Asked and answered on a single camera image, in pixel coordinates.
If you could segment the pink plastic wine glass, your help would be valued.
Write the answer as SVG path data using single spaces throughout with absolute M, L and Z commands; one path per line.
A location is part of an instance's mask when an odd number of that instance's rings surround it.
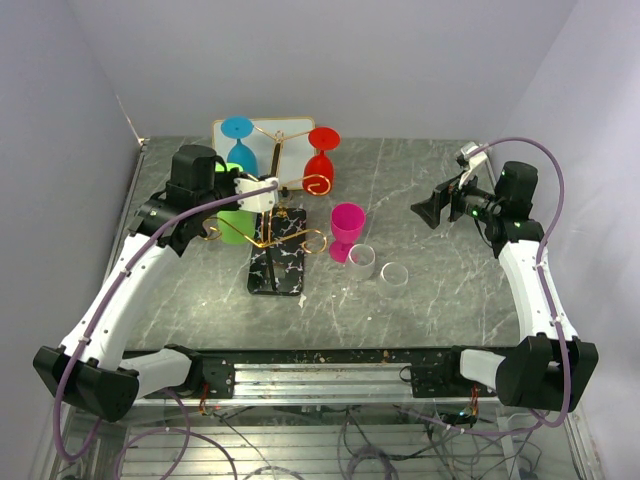
M 335 206 L 330 216 L 331 232 L 334 241 L 329 246 L 330 257 L 338 263 L 344 263 L 349 251 L 360 237 L 366 223 L 366 213 L 354 203 L 341 203 Z

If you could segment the red plastic wine glass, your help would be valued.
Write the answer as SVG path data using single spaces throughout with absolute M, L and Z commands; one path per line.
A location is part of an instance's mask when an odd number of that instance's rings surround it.
M 316 127 L 308 134 L 310 145 L 317 153 L 306 163 L 303 173 L 303 189 L 314 196 L 327 195 L 334 183 L 334 165 L 327 155 L 341 141 L 338 132 L 330 127 Z

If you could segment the gold wine glass rack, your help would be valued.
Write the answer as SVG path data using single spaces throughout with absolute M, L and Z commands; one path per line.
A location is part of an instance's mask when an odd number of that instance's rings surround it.
M 283 139 L 276 142 L 271 176 L 276 177 L 282 143 Z M 280 182 L 275 207 L 265 213 L 253 214 L 254 235 L 247 238 L 247 244 L 252 247 L 247 289 L 253 295 L 300 295 L 306 256 L 327 248 L 326 235 L 307 227 L 306 210 L 288 205 L 293 191 Z M 207 219 L 204 226 L 208 241 L 220 239 L 216 215 Z

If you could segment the green plastic wine glass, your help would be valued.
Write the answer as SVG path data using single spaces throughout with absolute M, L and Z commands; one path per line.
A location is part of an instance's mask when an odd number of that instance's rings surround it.
M 220 240 L 227 245 L 242 245 L 248 242 L 248 237 L 254 235 L 254 215 L 242 210 L 219 211 L 217 229 Z

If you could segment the blue plastic wine glass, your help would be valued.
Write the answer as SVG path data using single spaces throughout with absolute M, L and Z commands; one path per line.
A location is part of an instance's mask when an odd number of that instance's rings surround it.
M 221 124 L 221 133 L 235 141 L 227 155 L 227 162 L 241 166 L 245 173 L 258 176 L 257 157 L 253 150 L 243 143 L 243 140 L 249 137 L 253 130 L 252 121 L 243 116 L 229 117 Z

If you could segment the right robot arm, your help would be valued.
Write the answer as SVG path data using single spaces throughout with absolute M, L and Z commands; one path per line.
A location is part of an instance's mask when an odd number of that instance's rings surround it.
M 593 343 L 580 340 L 553 284 L 544 230 L 529 216 L 537 182 L 535 167 L 509 161 L 493 191 L 479 188 L 476 178 L 457 175 L 411 210 L 430 228 L 439 226 L 441 212 L 448 208 L 450 222 L 468 216 L 484 230 L 509 282 L 519 321 L 519 343 L 503 354 L 452 348 L 440 373 L 442 387 L 459 396 L 476 383 L 505 406 L 572 412 L 599 355 Z

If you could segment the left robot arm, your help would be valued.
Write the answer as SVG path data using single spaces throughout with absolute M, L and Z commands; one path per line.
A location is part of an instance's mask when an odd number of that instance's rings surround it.
M 203 387 L 203 358 L 175 344 L 124 359 L 133 326 L 163 271 L 189 242 L 205 233 L 211 211 L 199 212 L 161 233 L 166 222 L 194 207 L 233 196 L 234 178 L 222 158 L 203 145 L 183 145 L 173 155 L 164 190 L 143 204 L 130 225 L 120 257 L 90 308 L 57 347 L 41 347 L 33 366 L 54 397 L 115 422 L 134 401 L 164 388 L 192 397 Z

